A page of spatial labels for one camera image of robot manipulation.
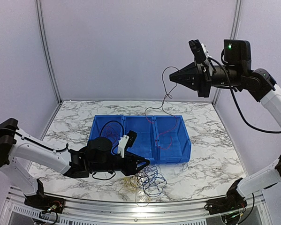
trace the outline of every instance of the marble tabletop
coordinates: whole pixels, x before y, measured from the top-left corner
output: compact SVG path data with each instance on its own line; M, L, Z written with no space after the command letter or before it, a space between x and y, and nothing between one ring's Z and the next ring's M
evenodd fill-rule
M61 106L44 141L58 148L69 143L79 150L87 144L95 115L143 115L147 107L159 107L151 101L67 101ZM167 180L163 193L153 202L192 200L224 195L231 184L245 177L238 155L210 103L166 102L164 109L182 115L190 137L191 159L188 163L157 165ZM164 115L148 110L148 115ZM108 181L92 177L72 179L45 166L32 163L29 172L44 184L48 193L75 198L135 202L135 193L123 188L122 173ZM109 174L97 174L106 178Z

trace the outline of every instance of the gray wall panel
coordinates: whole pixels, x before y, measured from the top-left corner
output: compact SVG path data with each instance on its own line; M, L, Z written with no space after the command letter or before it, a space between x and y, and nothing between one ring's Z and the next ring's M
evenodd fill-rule
M145 99L164 96L161 73L193 61L191 39L219 56L229 38L235 2L69 1L43 2L46 34L64 99ZM173 86L168 80L168 88ZM183 86L174 100L210 101Z
M14 117L40 137L56 106L34 1L0 0L0 123ZM0 211L9 187L0 172Z
M265 68L281 86L281 1L244 1L238 39L251 43L252 68ZM246 91L236 95L247 121L259 128L280 130L272 116ZM252 174L281 154L281 135L264 134L247 127L229 91L223 91L217 109ZM281 184L264 191L274 225L281 225Z

